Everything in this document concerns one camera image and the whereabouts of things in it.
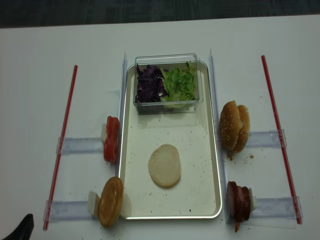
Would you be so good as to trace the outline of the black left arm gripper tip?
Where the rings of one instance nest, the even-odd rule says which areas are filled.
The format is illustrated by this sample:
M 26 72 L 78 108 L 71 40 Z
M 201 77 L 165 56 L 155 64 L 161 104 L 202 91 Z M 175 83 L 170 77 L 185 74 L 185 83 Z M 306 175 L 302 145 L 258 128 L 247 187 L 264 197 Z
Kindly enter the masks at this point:
M 2 240 L 29 240 L 34 229 L 34 216 L 28 213 L 20 224 Z

